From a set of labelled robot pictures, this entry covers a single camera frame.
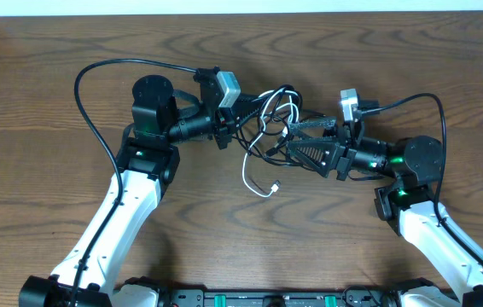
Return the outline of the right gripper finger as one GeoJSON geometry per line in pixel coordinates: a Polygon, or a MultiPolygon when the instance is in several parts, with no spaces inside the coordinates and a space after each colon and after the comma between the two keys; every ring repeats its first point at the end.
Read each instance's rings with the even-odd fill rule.
{"type": "Polygon", "coordinates": [[[327,178],[340,162],[346,147],[335,139],[305,139],[287,144],[288,153],[303,165],[327,178]]]}
{"type": "Polygon", "coordinates": [[[291,123],[288,125],[290,131],[301,131],[310,128],[320,128],[324,130],[331,130],[336,127],[336,117],[324,117],[315,120],[308,120],[304,122],[291,123]]]}

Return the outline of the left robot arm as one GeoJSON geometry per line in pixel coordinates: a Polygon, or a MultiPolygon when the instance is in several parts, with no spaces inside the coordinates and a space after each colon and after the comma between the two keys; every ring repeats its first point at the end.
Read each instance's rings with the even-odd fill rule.
{"type": "Polygon", "coordinates": [[[48,278],[30,276],[21,306],[167,306],[167,293],[139,282],[115,286],[137,233],[158,207],[180,162],[177,145],[200,136],[225,148],[267,96],[247,95],[232,72],[191,69],[199,97],[160,75],[134,83],[133,122],[117,153],[107,196],[74,248],[48,278]]]}

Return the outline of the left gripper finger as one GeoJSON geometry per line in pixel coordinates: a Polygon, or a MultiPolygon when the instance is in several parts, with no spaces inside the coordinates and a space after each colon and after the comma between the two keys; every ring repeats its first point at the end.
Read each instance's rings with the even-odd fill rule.
{"type": "Polygon", "coordinates": [[[261,110],[261,102],[238,101],[231,109],[233,127],[240,128],[261,110]]]}
{"type": "Polygon", "coordinates": [[[235,102],[235,107],[261,107],[264,97],[241,93],[235,102]]]}

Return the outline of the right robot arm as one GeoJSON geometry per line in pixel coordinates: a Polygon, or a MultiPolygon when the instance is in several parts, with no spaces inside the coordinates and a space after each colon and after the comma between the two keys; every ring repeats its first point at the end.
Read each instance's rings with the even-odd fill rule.
{"type": "Polygon", "coordinates": [[[380,220],[415,246],[450,286],[461,305],[483,305],[483,249],[451,218],[438,201],[445,150],[430,136],[388,143],[364,134],[364,123],[337,126],[334,117],[292,123],[288,154],[322,177],[351,171],[388,177],[375,189],[380,220]]]}

